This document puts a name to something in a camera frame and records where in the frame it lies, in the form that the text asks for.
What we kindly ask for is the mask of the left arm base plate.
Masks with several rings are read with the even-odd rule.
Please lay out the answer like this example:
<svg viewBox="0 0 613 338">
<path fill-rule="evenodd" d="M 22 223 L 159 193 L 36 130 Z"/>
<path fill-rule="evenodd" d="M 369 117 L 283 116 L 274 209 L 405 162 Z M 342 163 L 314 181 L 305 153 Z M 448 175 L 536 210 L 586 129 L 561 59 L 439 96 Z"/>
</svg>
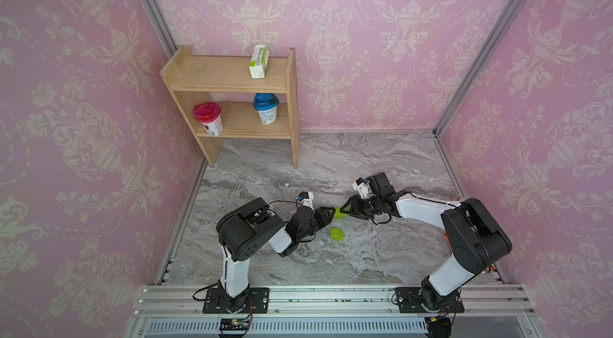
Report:
<svg viewBox="0 0 613 338">
<path fill-rule="evenodd" d="M 204 298 L 203 314 L 253 313 L 266 314 L 270 289 L 248 287 L 236 297 L 230 297 L 223 288 L 211 288 Z"/>
</svg>

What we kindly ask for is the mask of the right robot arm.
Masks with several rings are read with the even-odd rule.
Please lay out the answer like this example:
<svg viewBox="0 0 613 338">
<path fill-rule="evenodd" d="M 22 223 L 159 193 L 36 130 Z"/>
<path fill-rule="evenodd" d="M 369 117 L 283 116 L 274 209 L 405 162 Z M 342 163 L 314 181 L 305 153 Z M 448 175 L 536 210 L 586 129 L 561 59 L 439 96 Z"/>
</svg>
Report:
<svg viewBox="0 0 613 338">
<path fill-rule="evenodd" d="M 358 193 L 340 208 L 342 214 L 372 222 L 386 214 L 445 232 L 451 255 L 421 283 L 420 297 L 427 309 L 440 309 L 464 284 L 512 252 L 509 237 L 478 199 L 445 201 L 396 191 L 382 172 L 358 179 L 353 188 Z"/>
</svg>

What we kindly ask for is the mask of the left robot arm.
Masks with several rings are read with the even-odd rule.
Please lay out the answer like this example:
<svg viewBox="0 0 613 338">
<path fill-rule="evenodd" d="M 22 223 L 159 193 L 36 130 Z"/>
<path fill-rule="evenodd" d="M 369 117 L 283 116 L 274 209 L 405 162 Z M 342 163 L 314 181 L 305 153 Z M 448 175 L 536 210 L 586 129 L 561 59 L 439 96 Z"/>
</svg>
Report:
<svg viewBox="0 0 613 338">
<path fill-rule="evenodd" d="M 231 299 L 241 298 L 249 287 L 251 257 L 269 245 L 281 257 L 292 254 L 333 221 L 334 207 L 312 207 L 309 192 L 298 197 L 297 210 L 286 222 L 271 203 L 257 198 L 223 216 L 216 226 L 223 251 L 220 288 Z"/>
</svg>

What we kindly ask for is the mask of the long green lego brick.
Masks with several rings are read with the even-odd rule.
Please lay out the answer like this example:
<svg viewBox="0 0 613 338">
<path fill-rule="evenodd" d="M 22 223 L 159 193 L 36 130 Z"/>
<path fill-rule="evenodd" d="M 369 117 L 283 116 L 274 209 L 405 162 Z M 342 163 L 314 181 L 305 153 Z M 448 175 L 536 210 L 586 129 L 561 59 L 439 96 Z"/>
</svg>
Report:
<svg viewBox="0 0 613 338">
<path fill-rule="evenodd" d="M 343 213 L 340 207 L 335 207 L 334 219 L 343 219 L 349 216 L 348 213 Z"/>
</svg>

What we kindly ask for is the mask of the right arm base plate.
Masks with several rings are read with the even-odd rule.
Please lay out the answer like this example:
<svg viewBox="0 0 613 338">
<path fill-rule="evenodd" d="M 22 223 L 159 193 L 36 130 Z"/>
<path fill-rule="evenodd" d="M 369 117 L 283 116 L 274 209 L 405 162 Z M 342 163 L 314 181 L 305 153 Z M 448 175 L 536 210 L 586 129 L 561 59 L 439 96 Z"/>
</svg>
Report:
<svg viewBox="0 0 613 338">
<path fill-rule="evenodd" d="M 400 313 L 463 313 L 460 291 L 440 296 L 435 290 L 418 287 L 396 288 L 390 300 L 398 307 Z"/>
</svg>

